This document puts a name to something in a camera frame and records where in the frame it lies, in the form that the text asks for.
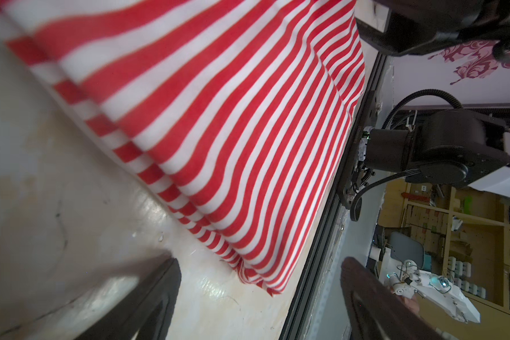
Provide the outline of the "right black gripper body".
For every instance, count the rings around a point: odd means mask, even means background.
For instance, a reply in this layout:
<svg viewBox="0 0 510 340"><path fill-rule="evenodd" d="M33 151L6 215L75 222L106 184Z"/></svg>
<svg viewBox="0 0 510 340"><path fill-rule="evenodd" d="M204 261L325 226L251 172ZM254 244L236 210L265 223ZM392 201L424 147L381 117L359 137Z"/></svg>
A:
<svg viewBox="0 0 510 340"><path fill-rule="evenodd" d="M383 54L427 55L472 41L494 41L495 58L510 57L510 1L379 1L388 8L379 31L358 19L361 38Z"/></svg>

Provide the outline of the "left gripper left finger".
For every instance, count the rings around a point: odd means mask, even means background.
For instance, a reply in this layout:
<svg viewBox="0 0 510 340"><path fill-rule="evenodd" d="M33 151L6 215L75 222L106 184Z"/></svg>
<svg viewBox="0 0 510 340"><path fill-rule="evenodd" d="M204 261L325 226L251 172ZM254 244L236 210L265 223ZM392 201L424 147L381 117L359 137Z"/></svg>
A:
<svg viewBox="0 0 510 340"><path fill-rule="evenodd" d="M165 339L181 285L177 259L167 259L78 339Z"/></svg>

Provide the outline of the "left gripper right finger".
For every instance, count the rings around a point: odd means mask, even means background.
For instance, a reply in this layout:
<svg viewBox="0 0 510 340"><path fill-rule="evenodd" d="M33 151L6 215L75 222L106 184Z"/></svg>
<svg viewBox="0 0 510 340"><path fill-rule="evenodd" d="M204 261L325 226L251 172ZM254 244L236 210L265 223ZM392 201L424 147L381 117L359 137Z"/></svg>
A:
<svg viewBox="0 0 510 340"><path fill-rule="evenodd" d="M341 289L354 339L440 339L354 257L341 264Z"/></svg>

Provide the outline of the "red white striped tank top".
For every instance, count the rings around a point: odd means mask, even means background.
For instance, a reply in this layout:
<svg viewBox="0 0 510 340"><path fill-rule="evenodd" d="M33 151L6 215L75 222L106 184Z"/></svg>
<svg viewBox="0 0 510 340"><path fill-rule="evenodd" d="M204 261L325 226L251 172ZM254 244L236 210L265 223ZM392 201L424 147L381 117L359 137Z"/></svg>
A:
<svg viewBox="0 0 510 340"><path fill-rule="evenodd" d="M365 82L354 1L0 1L0 41L176 219L283 293Z"/></svg>

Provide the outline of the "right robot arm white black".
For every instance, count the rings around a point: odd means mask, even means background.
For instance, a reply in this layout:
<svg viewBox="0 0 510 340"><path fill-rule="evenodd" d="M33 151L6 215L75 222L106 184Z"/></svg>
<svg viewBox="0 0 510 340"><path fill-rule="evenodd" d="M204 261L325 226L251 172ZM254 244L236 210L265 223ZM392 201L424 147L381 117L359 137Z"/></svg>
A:
<svg viewBox="0 0 510 340"><path fill-rule="evenodd" d="M510 63L510 1L384 1L389 14L384 31L357 23L361 38L391 57L428 55L441 50L480 52ZM449 104L411 130L392 127L397 112L422 96ZM463 107L451 94L423 89L406 96L372 129L359 160L390 180L413 184L469 186L510 198L510 127Z"/></svg>

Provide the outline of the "white robot device background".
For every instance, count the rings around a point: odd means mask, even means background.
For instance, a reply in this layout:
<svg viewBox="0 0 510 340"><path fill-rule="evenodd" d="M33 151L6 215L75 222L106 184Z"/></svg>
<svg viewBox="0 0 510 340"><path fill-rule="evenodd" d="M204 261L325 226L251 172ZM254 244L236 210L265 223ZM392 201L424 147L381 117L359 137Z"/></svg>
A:
<svg viewBox="0 0 510 340"><path fill-rule="evenodd" d="M412 260L392 258L392 249L387 247L381 256L378 280L397 296L411 299L418 294L426 298L458 322L481 322L480 312L457 285L445 276L419 269Z"/></svg>

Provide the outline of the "wooden shelf unit background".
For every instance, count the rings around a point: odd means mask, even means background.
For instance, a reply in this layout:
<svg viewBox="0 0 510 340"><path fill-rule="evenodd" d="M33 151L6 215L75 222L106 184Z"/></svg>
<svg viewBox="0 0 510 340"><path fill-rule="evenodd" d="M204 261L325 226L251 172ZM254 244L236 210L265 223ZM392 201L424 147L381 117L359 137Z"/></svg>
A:
<svg viewBox="0 0 510 340"><path fill-rule="evenodd" d="M479 324L452 320L420 298L421 316L459 339L510 339L510 205L471 188L408 184L385 187L378 225L421 243L432 272L466 287Z"/></svg>

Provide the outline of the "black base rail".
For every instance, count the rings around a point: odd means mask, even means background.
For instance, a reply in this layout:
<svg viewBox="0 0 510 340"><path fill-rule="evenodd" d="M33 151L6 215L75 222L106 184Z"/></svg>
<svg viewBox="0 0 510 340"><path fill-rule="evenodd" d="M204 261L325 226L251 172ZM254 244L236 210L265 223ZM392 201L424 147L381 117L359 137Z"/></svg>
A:
<svg viewBox="0 0 510 340"><path fill-rule="evenodd" d="M366 123L371 120L388 58L378 53L368 78L358 113L342 147L344 154L317 225L313 243L290 304L280 339L311 339L317 333L322 313L339 267L341 249L349 225L349 210L342 202L346 182L357 163L358 146Z"/></svg>

